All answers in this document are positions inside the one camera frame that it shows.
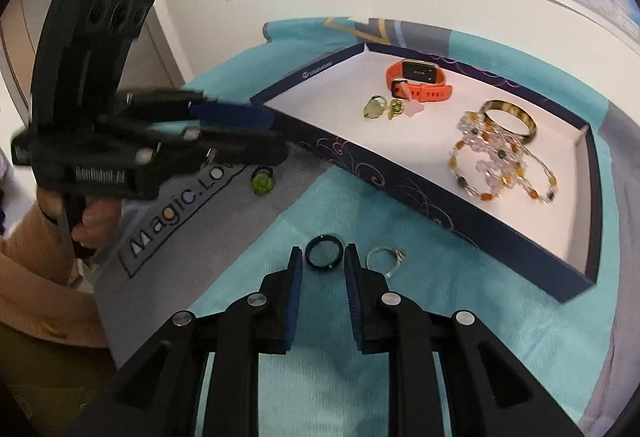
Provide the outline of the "orange left sleeve forearm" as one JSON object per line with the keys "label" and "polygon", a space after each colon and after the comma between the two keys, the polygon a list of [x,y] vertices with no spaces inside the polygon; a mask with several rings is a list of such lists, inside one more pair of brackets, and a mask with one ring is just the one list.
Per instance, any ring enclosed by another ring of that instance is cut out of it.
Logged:
{"label": "orange left sleeve forearm", "polygon": [[32,205],[1,241],[1,322],[52,343],[106,348],[96,299],[70,286],[76,277],[58,227]]}

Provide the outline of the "left hand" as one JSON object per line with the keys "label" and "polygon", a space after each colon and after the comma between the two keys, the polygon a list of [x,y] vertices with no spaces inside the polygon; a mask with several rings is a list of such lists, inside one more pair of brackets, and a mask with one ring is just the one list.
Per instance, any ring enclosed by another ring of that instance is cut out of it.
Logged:
{"label": "left hand", "polygon": [[[54,191],[37,188],[37,202],[42,212],[58,218],[66,211],[67,201]],[[81,216],[68,231],[70,238],[85,249],[101,249],[112,238],[122,218],[122,201],[118,199],[92,199],[81,210]]]}

